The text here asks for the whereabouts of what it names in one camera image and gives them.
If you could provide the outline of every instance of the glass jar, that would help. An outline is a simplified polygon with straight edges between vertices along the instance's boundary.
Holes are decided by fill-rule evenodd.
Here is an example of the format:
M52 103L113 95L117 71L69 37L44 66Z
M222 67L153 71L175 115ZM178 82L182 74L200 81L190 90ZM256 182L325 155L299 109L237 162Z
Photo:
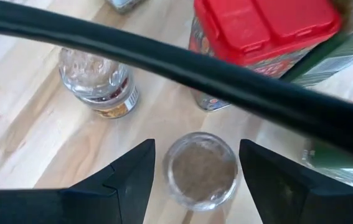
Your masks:
M143 0L107 0L119 13L127 13Z
M171 195L190 210L211 210L232 198L239 184L231 148L213 134L197 132L178 139L163 160Z
M107 58L63 48L59 57L63 84L104 118L119 118L137 104L131 67Z

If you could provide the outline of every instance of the light wood surface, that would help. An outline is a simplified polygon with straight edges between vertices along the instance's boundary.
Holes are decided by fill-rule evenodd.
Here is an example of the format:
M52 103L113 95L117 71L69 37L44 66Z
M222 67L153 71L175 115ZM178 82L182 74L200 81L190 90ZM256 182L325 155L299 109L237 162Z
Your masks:
M180 47L187 47L193 17L193 0L148 0L125 16L117 15L104 0L15 2ZM201 130L220 136L236 153L239 140L246 138L298 161L304 137L234 106L205 113L188 88L138 69L138 107L120 119L100 118L62 86L59 49L0 35L0 189L68 187L154 138L156 171L144 223L261 223L244 180L222 209L187 212L167 193L162 158L177 138ZM316 89L353 101L353 66Z

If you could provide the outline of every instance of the brown powder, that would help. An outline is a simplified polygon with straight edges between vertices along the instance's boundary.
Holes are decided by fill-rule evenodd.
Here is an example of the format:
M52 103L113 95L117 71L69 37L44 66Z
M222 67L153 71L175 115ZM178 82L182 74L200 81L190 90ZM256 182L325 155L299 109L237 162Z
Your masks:
M224 161L221 152L191 144L176 156L172 165L174 180L186 197L203 202L220 198L231 188L235 161Z

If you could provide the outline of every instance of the spice container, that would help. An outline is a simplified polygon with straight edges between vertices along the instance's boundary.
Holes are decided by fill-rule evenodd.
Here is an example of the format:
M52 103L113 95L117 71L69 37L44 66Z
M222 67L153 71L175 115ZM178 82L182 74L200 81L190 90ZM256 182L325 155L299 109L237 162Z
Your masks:
M353 64L353 0L331 2L342 15L341 31L313 49L281 77L282 80L313 86Z
M127 13L144 0L107 0L119 13Z
M64 85L104 118L122 117L136 106L139 93L127 65L63 48L59 70Z
M341 18L328 0L195 0L189 49L279 78L334 35ZM194 91L198 105L228 105Z
M163 160L171 195L191 210L210 210L230 199L239 184L238 163L229 146L209 133L178 139Z
M308 167L353 186L353 154L324 142L310 140L303 151Z

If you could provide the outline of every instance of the red lid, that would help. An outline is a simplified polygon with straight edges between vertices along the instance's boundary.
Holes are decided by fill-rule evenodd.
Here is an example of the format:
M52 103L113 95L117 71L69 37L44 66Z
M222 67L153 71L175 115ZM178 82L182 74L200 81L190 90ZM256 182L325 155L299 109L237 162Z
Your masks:
M318 44L341 26L329 0L195 0L194 7L216 56L240 65Z

